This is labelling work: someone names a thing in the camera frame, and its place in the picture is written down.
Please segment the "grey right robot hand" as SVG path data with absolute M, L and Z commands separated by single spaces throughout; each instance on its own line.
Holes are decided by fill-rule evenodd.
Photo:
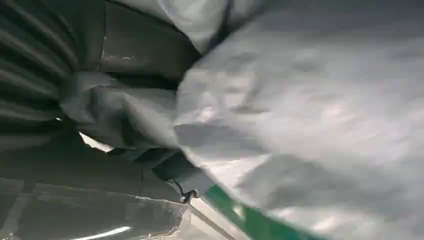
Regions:
M 174 131 L 177 89 L 200 58 L 189 38 L 117 0 L 55 0 L 78 65 L 61 88 L 70 130 L 60 140 L 75 183 L 179 202 L 195 193 L 178 177 L 194 167 Z

